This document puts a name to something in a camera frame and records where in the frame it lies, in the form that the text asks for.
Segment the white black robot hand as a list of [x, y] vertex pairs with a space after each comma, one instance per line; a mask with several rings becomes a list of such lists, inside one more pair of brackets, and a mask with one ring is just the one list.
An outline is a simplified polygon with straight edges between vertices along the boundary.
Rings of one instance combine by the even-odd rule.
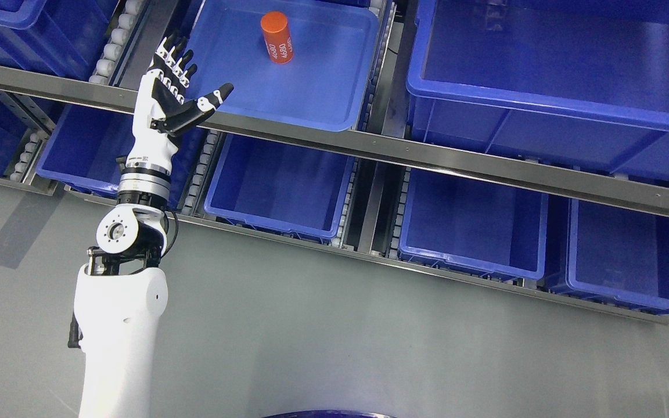
[[206, 95], [188, 99], [186, 91], [197, 72], [192, 59], [188, 39], [177, 31], [157, 46], [141, 77], [132, 120], [134, 145], [123, 172], [150, 170], [169, 176], [184, 133], [207, 121], [233, 92], [233, 84], [225, 83]]

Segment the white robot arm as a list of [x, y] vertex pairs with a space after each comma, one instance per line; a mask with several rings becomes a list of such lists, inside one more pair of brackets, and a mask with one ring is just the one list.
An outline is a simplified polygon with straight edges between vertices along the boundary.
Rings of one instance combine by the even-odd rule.
[[159, 267], [170, 176], [125, 168], [117, 203], [96, 227], [78, 271], [77, 346], [85, 354], [80, 417], [148, 417], [157, 330], [169, 301]]

